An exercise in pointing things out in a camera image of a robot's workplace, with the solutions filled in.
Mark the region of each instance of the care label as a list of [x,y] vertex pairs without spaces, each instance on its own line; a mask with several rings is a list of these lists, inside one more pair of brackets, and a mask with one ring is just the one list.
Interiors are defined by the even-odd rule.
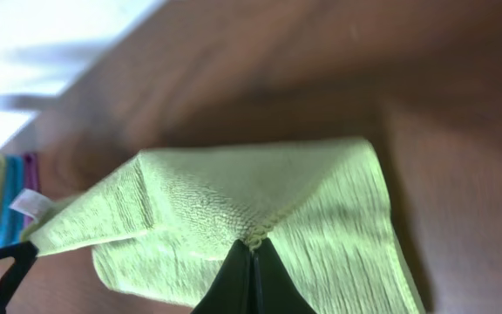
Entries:
[[49,198],[31,189],[25,188],[13,200],[9,208],[32,217],[36,222],[53,207],[54,202]]

